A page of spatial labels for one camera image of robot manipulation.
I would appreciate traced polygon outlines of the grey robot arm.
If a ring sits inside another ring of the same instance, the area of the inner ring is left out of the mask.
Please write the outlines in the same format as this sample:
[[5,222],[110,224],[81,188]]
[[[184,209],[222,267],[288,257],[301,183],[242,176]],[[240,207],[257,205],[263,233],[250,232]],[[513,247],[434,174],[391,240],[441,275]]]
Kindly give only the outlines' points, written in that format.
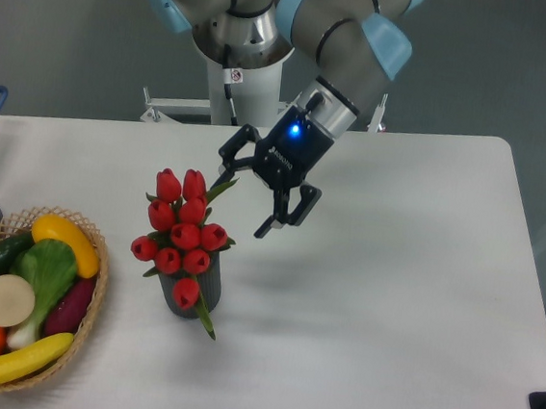
[[318,76],[260,136],[238,127],[219,151],[221,182],[251,170],[272,190],[273,211],[257,229],[298,226],[321,197],[305,180],[329,148],[396,79],[412,55],[395,21],[425,0],[147,0],[174,33],[191,32],[224,70],[267,67],[298,50]]

